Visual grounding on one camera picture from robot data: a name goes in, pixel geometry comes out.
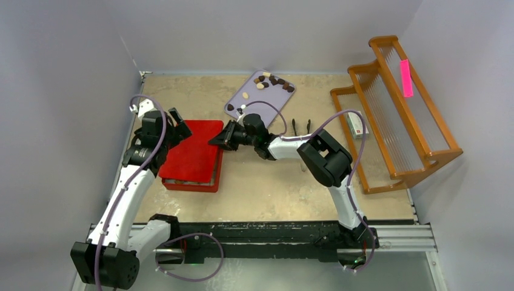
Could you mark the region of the red box lid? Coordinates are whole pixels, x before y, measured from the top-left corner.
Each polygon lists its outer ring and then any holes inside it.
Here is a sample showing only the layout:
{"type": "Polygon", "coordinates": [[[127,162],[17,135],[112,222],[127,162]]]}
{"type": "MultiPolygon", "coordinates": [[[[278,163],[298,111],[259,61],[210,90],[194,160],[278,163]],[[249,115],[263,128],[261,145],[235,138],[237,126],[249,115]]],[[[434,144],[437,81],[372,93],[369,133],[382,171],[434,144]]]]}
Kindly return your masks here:
{"type": "Polygon", "coordinates": [[[189,119],[185,123],[192,135],[169,150],[159,170],[162,179],[207,183],[212,177],[218,147],[210,145],[224,123],[214,119],[189,119]]]}

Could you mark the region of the black metal tongs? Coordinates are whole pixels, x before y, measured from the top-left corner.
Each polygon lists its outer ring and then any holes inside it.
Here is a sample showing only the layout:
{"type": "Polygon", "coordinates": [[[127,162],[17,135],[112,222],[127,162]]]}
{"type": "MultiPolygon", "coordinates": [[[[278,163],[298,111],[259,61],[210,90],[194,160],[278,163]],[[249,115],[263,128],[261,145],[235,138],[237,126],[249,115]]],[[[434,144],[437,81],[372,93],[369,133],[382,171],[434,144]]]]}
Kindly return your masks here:
{"type": "Polygon", "coordinates": [[[295,118],[292,119],[292,128],[295,136],[309,135],[311,133],[311,125],[311,119],[307,119],[303,123],[297,121],[295,118]]]}

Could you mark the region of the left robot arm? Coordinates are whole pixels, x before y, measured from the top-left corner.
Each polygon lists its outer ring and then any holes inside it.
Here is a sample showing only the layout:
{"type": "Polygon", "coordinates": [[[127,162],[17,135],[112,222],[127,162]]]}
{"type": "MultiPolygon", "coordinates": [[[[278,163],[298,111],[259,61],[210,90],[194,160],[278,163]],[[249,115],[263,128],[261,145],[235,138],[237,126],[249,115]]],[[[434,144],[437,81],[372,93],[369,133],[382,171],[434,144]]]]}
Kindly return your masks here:
{"type": "Polygon", "coordinates": [[[143,233],[130,237],[135,216],[170,149],[192,132],[175,108],[142,113],[141,127],[135,130],[125,151],[118,183],[95,229],[84,242],[75,242],[70,256],[86,284],[128,290],[134,285],[141,261],[160,244],[179,244],[181,232],[174,216],[155,214],[143,233]]]}

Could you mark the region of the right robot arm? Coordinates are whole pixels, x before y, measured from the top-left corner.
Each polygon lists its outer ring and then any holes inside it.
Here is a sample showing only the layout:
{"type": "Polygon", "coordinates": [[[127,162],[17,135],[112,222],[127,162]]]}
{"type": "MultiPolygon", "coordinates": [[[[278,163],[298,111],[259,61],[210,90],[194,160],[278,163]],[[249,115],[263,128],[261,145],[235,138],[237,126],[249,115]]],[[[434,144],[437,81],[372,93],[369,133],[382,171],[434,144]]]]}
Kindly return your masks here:
{"type": "Polygon", "coordinates": [[[379,246],[374,229],[360,209],[351,180],[351,154],[326,130],[283,138],[272,134],[261,117],[251,113],[242,122],[230,121],[209,144],[225,151],[252,146],[264,160],[301,160],[320,185],[327,187],[334,203],[341,241],[349,247],[379,246]]]}

